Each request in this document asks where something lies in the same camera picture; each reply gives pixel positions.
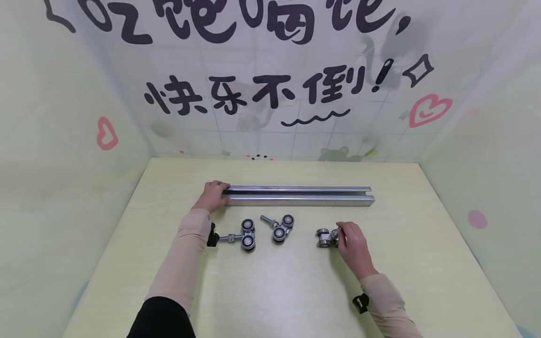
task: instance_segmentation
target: aluminum track rail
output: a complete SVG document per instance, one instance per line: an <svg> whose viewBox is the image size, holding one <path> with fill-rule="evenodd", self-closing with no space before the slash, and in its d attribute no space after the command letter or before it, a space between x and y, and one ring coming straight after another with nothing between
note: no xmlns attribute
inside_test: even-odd
<svg viewBox="0 0 541 338"><path fill-rule="evenodd" d="M369 207L375 198L370 187L273 187L232 185L223 196L230 206Z"/></svg>

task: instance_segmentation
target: black wavy line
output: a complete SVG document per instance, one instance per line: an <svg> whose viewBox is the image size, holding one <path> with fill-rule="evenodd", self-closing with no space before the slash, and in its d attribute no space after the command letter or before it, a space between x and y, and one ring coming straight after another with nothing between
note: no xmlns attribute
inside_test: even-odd
<svg viewBox="0 0 541 338"><path fill-rule="evenodd" d="M336 116L336 117L342 117L342 116L346 116L347 114L349 114L349 112L351 111L351 109L348 109L346 111L344 111L342 114L338 114L337 112L335 112L334 110L331 110L331 113L327 116L327 117L324 117L324 118L321 118L319 117L318 115L312 117L310 120L308 121L302 121L302 120L299 120L299 119L296 119L295 121L293 121L292 123L286 123L284 121L280 122L284 127L292 127L294 125L296 125L297 123L299 124L309 124L309 123L312 123L314 122L315 120L318 120L318 121L326 121L328 119L330 119L332 116Z"/></svg>

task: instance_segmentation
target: pink heart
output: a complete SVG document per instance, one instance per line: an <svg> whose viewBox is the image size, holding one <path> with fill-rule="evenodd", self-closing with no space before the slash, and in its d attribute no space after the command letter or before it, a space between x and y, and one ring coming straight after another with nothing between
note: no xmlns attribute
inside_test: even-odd
<svg viewBox="0 0 541 338"><path fill-rule="evenodd" d="M421 120L419 121L416 121L415 118L417 116L417 109L419 108L419 106L427 101L427 100L430 100L430 106L428 107L428 109L432 110L434 109L435 107L441 105L441 104L444 104L445 107L443 108L443 110L437 114L434 115L434 112L433 111L430 111L428 113L425 113L423 110L421 110L419 112L419 117L421 118ZM443 114L445 114L449 108L453 105L453 100L451 100L450 98L442 98L441 100L439 99L439 96L436 95L436 94L428 94L427 96L425 97L422 97L421 99L419 99L417 102L415 102L415 104L413 105L413 108L411 109L411 112L410 112L410 128L416 128L416 127L419 127L423 124L427 124L427 123L430 123L432 121L435 121L437 119L439 119L440 117L443 116Z"/></svg>
<svg viewBox="0 0 541 338"><path fill-rule="evenodd" d="M103 143L103 139L107 135L107 132L111 134L113 139L107 143ZM98 119L98 135L96 136L98 147L102 150L111 150L118 144L118 136L116 136L115 129L111 122L102 116Z"/></svg>

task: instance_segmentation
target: light wood tabletop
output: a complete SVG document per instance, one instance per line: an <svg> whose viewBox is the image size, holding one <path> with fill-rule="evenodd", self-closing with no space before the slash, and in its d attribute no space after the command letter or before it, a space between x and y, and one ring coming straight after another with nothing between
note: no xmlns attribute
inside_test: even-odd
<svg viewBox="0 0 541 338"><path fill-rule="evenodd" d="M65 338L124 337L185 215L207 181L235 185L367 185L371 207L228 207L220 235L256 224L256 249L207 248L192 310L198 337L381 337L352 299L362 290L315 231L354 221L375 267L400 290L423 335L519 337L477 261L417 164L153 158L77 307ZM261 214L295 217L284 244Z"/></svg>

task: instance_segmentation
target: beige sleeve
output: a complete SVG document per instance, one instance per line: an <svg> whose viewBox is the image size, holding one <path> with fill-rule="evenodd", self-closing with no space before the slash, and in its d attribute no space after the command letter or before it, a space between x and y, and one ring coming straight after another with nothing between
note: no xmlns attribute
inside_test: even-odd
<svg viewBox="0 0 541 338"><path fill-rule="evenodd" d="M360 283L370 299L368 311L385 338L423 338L407 316L402 296L386 275L368 276Z"/></svg>
<svg viewBox="0 0 541 338"><path fill-rule="evenodd" d="M180 222L169 252L158 269L145 300L162 296L180 304L190 314L197 285L199 261L210 234L210 215L191 210Z"/></svg>

